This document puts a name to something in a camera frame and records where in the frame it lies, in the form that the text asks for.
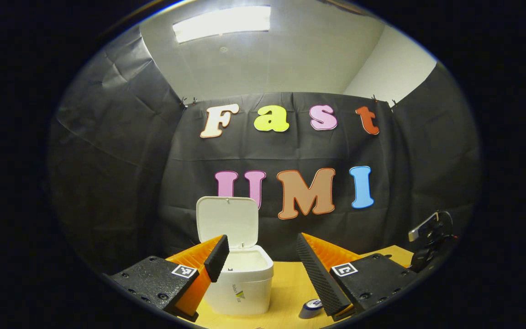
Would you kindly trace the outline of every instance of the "ceiling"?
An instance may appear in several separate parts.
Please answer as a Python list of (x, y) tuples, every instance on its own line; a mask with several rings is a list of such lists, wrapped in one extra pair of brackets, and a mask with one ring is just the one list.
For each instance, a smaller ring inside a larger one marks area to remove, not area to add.
[[(268, 32), (182, 44), (175, 39), (174, 23), (247, 5), (271, 6)], [(342, 94), (370, 56), (384, 24), (317, 0), (195, 0), (154, 15), (140, 28), (178, 96), (211, 100), (276, 91)]]

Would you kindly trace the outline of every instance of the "white trash bin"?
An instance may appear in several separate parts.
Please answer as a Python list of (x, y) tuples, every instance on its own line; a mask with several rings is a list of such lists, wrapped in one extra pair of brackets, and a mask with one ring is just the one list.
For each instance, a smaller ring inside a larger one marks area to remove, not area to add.
[(269, 310), (273, 261), (261, 246), (259, 208), (252, 198), (205, 196), (196, 203), (200, 242), (226, 234), (229, 253), (217, 283), (204, 300), (225, 315), (262, 314)]

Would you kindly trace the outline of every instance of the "ceiling light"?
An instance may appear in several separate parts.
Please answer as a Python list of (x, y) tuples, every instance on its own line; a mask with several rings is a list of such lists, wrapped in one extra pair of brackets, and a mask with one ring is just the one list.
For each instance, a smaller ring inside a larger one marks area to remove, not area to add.
[(224, 9), (195, 16), (173, 25), (178, 43), (232, 32), (269, 31), (270, 6)]

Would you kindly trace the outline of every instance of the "white wall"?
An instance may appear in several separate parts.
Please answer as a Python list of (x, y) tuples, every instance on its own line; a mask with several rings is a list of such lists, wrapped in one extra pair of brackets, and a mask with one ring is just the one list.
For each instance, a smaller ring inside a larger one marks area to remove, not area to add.
[(345, 95), (399, 102), (425, 81), (437, 60), (403, 33), (386, 26), (371, 56), (344, 90)]

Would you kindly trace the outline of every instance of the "black fabric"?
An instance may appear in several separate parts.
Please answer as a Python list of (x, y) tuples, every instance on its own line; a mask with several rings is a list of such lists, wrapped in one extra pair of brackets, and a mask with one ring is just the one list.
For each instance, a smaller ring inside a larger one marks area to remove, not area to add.
[[(222, 135), (201, 138), (207, 120), (207, 108), (238, 104)], [(263, 106), (282, 106), (287, 111), (290, 127), (283, 133), (258, 131), (254, 121)], [(310, 124), (309, 109), (329, 105), (338, 119), (333, 130), (316, 131)], [(375, 113), (374, 125), (380, 133), (370, 135), (363, 129), (355, 110), (367, 106)], [(403, 214), (406, 194), (395, 196), (392, 207), (392, 179), (397, 179), (393, 148), (392, 113), (386, 102), (375, 102), (356, 96), (281, 92), (234, 96), (203, 101), (190, 106), (182, 116), (174, 134), (171, 152), (163, 175), (159, 198), (160, 221), (155, 234), (168, 241), (163, 250), (173, 254), (199, 243), (196, 229), (196, 202), (202, 196), (216, 196), (218, 171), (231, 170), (239, 177), (234, 183), (234, 196), (249, 196), (244, 173), (262, 170), (259, 209), (258, 245), (273, 260), (296, 261), (297, 233), (309, 233), (354, 252), (369, 252), (394, 244), (399, 232), (407, 234), (402, 215), (390, 216), (389, 211)], [(371, 197), (374, 204), (355, 209), (355, 186), (351, 167), (369, 166)], [(328, 214), (300, 214), (294, 219), (279, 219), (282, 211), (283, 187), (276, 178), (280, 171), (298, 170), (308, 186), (322, 168), (336, 171), (332, 182), (332, 202), (335, 210)]]
[[(407, 221), (415, 227), (434, 211), (448, 210), (459, 235), (470, 220), (482, 183), (478, 131), (465, 96), (437, 64), (393, 111), (409, 159)], [(400, 245), (411, 249), (406, 240)]]
[(60, 102), (48, 152), (52, 202), (67, 238), (99, 271), (151, 252), (180, 102), (138, 28), (90, 59)]

